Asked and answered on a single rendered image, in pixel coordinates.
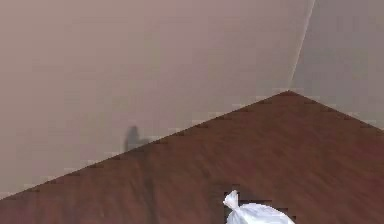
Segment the white tied bag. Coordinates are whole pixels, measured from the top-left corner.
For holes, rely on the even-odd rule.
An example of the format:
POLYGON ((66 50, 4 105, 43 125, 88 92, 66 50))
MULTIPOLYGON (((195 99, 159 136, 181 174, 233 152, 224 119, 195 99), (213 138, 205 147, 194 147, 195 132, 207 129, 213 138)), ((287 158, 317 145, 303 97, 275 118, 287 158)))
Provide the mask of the white tied bag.
POLYGON ((223 204, 231 212, 226 224, 295 224, 285 213, 264 204, 239 204, 238 191, 233 190, 224 197, 223 204))

